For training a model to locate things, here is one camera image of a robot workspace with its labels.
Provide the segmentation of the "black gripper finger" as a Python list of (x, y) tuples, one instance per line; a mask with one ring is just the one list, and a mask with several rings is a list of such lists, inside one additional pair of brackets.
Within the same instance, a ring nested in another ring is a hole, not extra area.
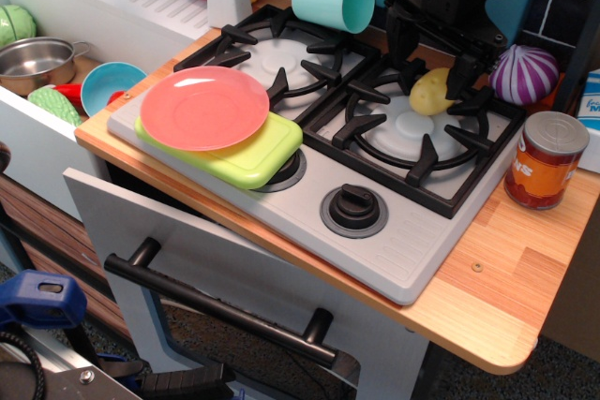
[(422, 20), (419, 11), (412, 11), (399, 3), (387, 7), (385, 31), (390, 64), (400, 69), (419, 44), (417, 24)]
[(461, 53), (455, 58), (446, 79), (446, 98), (456, 100), (459, 95), (485, 71), (485, 62), (471, 53)]

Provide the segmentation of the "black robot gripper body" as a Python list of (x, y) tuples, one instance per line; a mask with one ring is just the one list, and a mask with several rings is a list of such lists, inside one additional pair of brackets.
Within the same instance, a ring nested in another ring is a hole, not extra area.
[(455, 55), (469, 52), (484, 61), (494, 60), (507, 46), (507, 38), (486, 12), (487, 0), (385, 0), (419, 11), (419, 42), (427, 37)]

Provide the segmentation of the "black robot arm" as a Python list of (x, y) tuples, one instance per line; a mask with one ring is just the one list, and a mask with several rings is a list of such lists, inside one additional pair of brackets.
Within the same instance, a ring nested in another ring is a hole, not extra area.
[(507, 38), (486, 12), (487, 0), (385, 0), (386, 35), (392, 65), (401, 64), (428, 37), (455, 55), (446, 79), (454, 100), (489, 72)]

